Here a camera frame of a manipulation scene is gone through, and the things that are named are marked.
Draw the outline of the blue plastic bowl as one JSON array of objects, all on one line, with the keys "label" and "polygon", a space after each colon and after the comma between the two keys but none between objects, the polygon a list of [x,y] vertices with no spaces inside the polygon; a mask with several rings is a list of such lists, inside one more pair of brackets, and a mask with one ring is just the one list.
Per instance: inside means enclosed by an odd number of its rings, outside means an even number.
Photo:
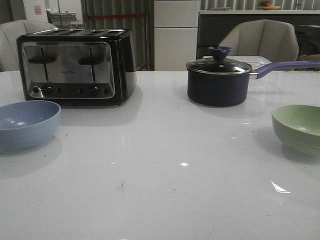
[{"label": "blue plastic bowl", "polygon": [[46,100],[29,100],[0,107],[0,150],[13,151],[46,142],[60,124],[61,107]]}]

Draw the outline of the green plastic bowl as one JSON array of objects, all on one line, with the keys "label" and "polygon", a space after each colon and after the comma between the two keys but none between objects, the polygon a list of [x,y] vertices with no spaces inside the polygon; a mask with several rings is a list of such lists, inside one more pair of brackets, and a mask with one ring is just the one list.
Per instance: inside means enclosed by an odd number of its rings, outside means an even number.
[{"label": "green plastic bowl", "polygon": [[272,126],[279,140],[308,156],[320,155],[320,108],[290,104],[272,111]]}]

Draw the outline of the dark blue saucepan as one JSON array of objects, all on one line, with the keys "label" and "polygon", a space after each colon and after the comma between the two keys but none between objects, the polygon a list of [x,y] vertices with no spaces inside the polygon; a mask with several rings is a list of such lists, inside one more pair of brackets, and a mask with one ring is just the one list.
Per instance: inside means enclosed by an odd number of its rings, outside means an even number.
[{"label": "dark blue saucepan", "polygon": [[230,107],[243,103],[247,98],[249,79],[260,79],[275,70],[318,67],[317,60],[272,62],[248,73],[207,74],[188,71],[187,95],[201,105]]}]

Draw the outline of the glass lid with blue knob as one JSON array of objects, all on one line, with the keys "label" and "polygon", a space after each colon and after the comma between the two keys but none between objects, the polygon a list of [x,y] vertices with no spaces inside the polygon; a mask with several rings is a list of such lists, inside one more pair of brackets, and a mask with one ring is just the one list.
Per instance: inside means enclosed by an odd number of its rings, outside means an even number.
[{"label": "glass lid with blue knob", "polygon": [[210,75],[236,75],[249,73],[253,69],[248,63],[227,58],[231,47],[210,46],[208,49],[211,56],[188,62],[187,70]]}]

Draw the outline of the white refrigerator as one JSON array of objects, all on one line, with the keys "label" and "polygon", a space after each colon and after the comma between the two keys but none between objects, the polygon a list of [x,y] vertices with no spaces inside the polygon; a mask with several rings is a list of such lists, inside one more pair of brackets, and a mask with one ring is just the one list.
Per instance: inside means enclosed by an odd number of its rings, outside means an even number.
[{"label": "white refrigerator", "polygon": [[185,71],[196,59],[199,0],[154,1],[154,70]]}]

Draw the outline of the black and steel toaster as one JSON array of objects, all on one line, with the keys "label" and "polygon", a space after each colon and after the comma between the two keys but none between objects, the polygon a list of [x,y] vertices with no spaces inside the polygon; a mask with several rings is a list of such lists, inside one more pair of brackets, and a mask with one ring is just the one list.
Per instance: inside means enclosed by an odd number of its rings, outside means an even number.
[{"label": "black and steel toaster", "polygon": [[136,87],[128,29],[51,29],[22,35],[16,43],[26,100],[120,105]]}]

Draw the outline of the fruit bowl on counter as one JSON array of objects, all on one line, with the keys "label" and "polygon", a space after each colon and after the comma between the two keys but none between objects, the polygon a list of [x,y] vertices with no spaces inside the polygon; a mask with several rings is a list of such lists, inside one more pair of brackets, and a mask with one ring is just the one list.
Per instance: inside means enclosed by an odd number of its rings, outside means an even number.
[{"label": "fruit bowl on counter", "polygon": [[271,3],[269,0],[262,0],[257,8],[259,10],[266,10],[266,11],[271,11],[271,10],[280,10],[281,7],[280,6],[275,6],[273,3]]}]

